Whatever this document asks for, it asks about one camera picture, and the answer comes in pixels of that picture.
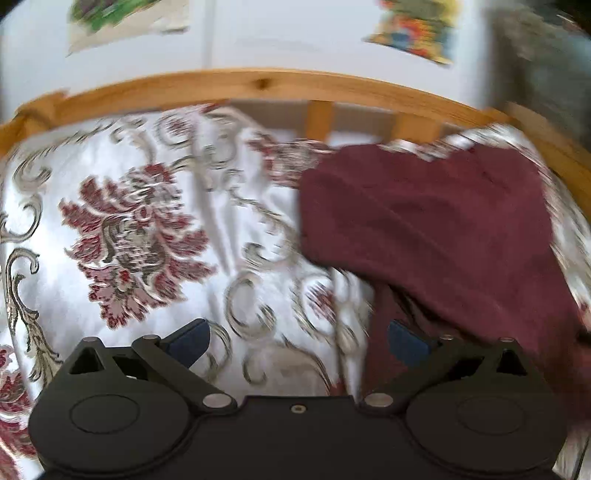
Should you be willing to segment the plastic-wrapped blue bedding bag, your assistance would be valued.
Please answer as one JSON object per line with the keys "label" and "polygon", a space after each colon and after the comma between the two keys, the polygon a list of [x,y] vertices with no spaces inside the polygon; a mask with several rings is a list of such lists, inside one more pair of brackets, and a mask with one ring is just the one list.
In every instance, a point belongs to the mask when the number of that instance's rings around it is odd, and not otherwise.
{"label": "plastic-wrapped blue bedding bag", "polygon": [[569,9],[587,1],[498,1],[500,45],[515,62],[519,102],[584,136],[590,129],[590,33]]}

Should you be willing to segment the maroon long-sleeve top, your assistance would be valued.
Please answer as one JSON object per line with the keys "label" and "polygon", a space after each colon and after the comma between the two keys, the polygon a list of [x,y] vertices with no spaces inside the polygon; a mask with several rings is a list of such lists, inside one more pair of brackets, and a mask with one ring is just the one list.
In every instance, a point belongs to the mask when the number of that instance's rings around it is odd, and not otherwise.
{"label": "maroon long-sleeve top", "polygon": [[429,337],[516,339],[574,419],[590,416],[590,347],[551,247],[538,167],[482,144],[426,161],[342,148],[300,181],[301,251],[373,287],[363,392],[401,374],[396,320]]}

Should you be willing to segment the blond cartoon boy poster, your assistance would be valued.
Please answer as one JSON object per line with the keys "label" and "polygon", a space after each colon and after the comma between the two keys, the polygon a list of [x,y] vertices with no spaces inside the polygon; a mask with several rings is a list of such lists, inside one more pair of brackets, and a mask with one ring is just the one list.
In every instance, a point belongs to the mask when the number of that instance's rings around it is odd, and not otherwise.
{"label": "blond cartoon boy poster", "polygon": [[68,53],[142,35],[181,33],[189,26],[186,0],[73,1],[68,11]]}

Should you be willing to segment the white floral bedspread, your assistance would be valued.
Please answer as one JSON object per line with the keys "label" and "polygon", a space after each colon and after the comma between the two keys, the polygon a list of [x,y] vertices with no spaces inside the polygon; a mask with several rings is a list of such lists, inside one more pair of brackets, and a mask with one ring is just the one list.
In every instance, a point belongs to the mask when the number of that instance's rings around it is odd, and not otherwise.
{"label": "white floral bedspread", "polygon": [[332,156],[231,108],[92,120],[1,161],[1,475],[42,468],[34,401],[84,337],[204,318],[197,375],[246,395],[358,394],[378,297],[300,250],[298,181]]}

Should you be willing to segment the white wall pipe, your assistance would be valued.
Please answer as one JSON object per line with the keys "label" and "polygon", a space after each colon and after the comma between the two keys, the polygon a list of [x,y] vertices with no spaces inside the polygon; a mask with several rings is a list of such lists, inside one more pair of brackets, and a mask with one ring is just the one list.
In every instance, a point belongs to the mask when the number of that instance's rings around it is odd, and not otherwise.
{"label": "white wall pipe", "polygon": [[216,0],[204,2],[204,42],[202,43],[202,68],[211,69],[216,25]]}

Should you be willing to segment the wooden bed frame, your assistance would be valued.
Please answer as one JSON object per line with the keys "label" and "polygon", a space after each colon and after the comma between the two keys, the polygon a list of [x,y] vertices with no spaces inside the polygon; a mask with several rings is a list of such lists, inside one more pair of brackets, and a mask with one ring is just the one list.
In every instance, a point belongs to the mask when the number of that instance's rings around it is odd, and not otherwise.
{"label": "wooden bed frame", "polygon": [[479,110],[388,82],[351,75],[286,69],[214,69],[163,74],[100,87],[76,95],[57,91],[22,105],[1,127],[1,151],[37,133],[101,116],[168,110],[224,100],[304,101],[304,135],[324,141],[336,104],[392,112],[390,136],[416,142],[438,139],[446,125],[475,128],[509,123],[523,131],[562,179],[583,212],[590,211],[590,154],[547,119],[520,105]]}

